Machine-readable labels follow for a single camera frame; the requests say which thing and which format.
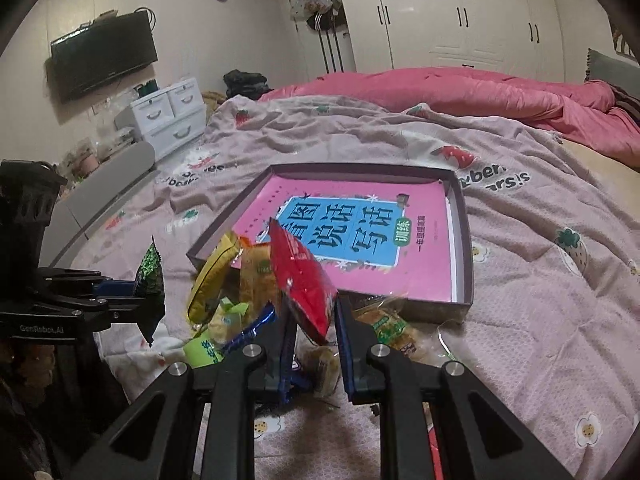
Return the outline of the light green candy bag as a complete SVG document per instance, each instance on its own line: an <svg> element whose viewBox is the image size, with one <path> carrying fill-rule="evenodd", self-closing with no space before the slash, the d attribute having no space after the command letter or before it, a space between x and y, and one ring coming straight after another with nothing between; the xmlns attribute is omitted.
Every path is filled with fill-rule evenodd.
<svg viewBox="0 0 640 480"><path fill-rule="evenodd" d="M250 304L234 304L222 298L212 319L183 347L186 362L192 368L217 364L224 359L224 350L242 332Z"/></svg>

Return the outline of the blue snack packet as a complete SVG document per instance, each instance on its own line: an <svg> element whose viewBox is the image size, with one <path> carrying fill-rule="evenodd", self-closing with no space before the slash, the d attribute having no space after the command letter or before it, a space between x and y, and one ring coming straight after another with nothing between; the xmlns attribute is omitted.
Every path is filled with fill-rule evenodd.
<svg viewBox="0 0 640 480"><path fill-rule="evenodd" d="M277 318L278 316L274 305L268 302L253 322L250 322L247 327L243 328L237 335L233 336L222 346L221 353L226 356L237 348L250 344L266 325L273 323Z"/></svg>

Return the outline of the black green pea packet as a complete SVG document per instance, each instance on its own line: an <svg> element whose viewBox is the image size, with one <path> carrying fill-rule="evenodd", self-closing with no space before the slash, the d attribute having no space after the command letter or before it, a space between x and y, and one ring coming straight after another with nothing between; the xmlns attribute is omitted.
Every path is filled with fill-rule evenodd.
<svg viewBox="0 0 640 480"><path fill-rule="evenodd" d="M134 280L134 299L139 300L136 323L149 346L154 341L157 325L165 315L165 284L162 257L155 240L146 250Z"/></svg>

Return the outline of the yellow Alpenliebe candy packet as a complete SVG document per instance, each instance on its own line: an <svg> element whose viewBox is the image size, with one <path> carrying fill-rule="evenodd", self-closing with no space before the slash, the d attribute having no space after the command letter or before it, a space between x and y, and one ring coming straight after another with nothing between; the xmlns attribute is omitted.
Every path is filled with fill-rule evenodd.
<svg viewBox="0 0 640 480"><path fill-rule="evenodd" d="M224 233L206 260L195 279L186 303L186 315L192 324L206 324L213 317L222 285L241 248L239 237L229 231Z"/></svg>

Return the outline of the orange yellow cracker packet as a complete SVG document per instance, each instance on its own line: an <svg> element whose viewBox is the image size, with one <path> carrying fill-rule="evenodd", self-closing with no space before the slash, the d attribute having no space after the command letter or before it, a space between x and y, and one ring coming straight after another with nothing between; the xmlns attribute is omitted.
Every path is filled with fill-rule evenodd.
<svg viewBox="0 0 640 480"><path fill-rule="evenodd" d="M241 237L240 301L248 304L243 321L253 322L267 304L280 311L281 292L271 267L270 244Z"/></svg>

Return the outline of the clear biscuit packet green label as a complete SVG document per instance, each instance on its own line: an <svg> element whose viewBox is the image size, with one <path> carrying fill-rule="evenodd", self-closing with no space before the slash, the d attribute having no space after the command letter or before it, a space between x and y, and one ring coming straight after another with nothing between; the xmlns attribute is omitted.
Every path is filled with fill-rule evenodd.
<svg viewBox="0 0 640 480"><path fill-rule="evenodd" d="M380 344L400 351L410 360L441 366L454 358L437 325L410 323L401 314L397 299L371 298L352 311L357 321L370 325Z"/></svg>

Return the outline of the red snack packet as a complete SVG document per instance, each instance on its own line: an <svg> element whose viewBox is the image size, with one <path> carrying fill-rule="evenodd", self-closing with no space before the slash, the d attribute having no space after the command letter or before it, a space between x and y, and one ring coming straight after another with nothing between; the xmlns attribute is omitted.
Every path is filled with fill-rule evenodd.
<svg viewBox="0 0 640 480"><path fill-rule="evenodd" d="M309 249L275 218L269 220L270 259L285 305L319 346L328 343L337 290Z"/></svg>

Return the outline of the pink strawberry bed sheet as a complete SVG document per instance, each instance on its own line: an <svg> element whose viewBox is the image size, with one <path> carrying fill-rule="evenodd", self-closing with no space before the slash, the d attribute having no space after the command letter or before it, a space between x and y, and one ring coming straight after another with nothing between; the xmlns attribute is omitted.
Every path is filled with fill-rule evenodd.
<svg viewBox="0 0 640 480"><path fill-rule="evenodd" d="M578 479L601 479L639 425L639 223L553 133L424 103L396 112L344 96L253 102L213 114L198 148L81 248L74 266L129 280L150 245L166 315L96 337L136 398L190 338L188 250L258 174L291 162L452 170L470 220L474 301L462 330L431 332Z"/></svg>

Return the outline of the purple shallow box tray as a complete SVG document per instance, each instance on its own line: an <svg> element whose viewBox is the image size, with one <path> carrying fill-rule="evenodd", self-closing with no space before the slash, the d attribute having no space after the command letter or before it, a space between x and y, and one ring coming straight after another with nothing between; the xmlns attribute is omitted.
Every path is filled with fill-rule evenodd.
<svg viewBox="0 0 640 480"><path fill-rule="evenodd" d="M186 255L204 266L225 232L269 240L277 220L354 297L404 300L410 321L462 322L474 297L462 187L447 169L301 162L243 186Z"/></svg>

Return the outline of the pink Chinese workbook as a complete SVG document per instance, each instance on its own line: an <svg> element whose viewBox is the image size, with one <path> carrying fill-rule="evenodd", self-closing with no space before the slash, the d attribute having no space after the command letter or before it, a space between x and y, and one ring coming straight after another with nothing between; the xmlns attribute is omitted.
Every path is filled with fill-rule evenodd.
<svg viewBox="0 0 640 480"><path fill-rule="evenodd" d="M279 221L341 290L418 301L459 299L447 188L425 183L271 176L233 232L269 240Z"/></svg>

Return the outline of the dark clothes pile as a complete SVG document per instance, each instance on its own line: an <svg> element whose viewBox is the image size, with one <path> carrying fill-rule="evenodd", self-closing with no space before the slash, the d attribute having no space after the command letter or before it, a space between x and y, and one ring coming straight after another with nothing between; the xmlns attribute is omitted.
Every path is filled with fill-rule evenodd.
<svg viewBox="0 0 640 480"><path fill-rule="evenodd" d="M234 96L245 96L247 99L257 101L271 91L267 77L261 73L230 70L229 73L224 74L224 83L227 86L228 99Z"/></svg>

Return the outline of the pink quilt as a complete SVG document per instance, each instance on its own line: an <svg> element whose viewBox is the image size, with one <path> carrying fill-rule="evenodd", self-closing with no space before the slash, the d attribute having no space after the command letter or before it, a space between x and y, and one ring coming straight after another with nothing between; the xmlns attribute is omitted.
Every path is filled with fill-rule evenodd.
<svg viewBox="0 0 640 480"><path fill-rule="evenodd" d="M614 88L600 80L563 84L474 68L403 68L324 75L272 90L260 99L294 96L348 96L391 112L425 103L448 115L514 119L561 133L630 168L639 167L639 121L616 104Z"/></svg>

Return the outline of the grey headboard cushion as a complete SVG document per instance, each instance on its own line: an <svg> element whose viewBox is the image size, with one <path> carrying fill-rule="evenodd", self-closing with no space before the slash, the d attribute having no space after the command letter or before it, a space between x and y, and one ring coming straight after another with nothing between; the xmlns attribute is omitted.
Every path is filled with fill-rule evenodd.
<svg viewBox="0 0 640 480"><path fill-rule="evenodd" d="M585 80L603 80L629 91L639 85L639 67L610 58L597 50L587 51Z"/></svg>

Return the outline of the white wardrobe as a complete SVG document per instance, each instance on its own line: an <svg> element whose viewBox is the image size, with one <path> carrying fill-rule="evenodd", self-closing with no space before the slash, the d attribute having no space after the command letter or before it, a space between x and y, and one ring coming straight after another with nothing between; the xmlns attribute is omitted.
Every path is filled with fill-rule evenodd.
<svg viewBox="0 0 640 480"><path fill-rule="evenodd" d="M564 78L555 0L342 0L360 73L466 67Z"/></svg>

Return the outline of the black wall television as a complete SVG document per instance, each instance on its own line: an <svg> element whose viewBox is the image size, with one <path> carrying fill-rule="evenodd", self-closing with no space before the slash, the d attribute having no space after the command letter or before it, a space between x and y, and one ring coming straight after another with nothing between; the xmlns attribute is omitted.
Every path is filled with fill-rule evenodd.
<svg viewBox="0 0 640 480"><path fill-rule="evenodd" d="M52 84L61 103L157 61L149 15L143 11L78 28L52 41L50 49Z"/></svg>

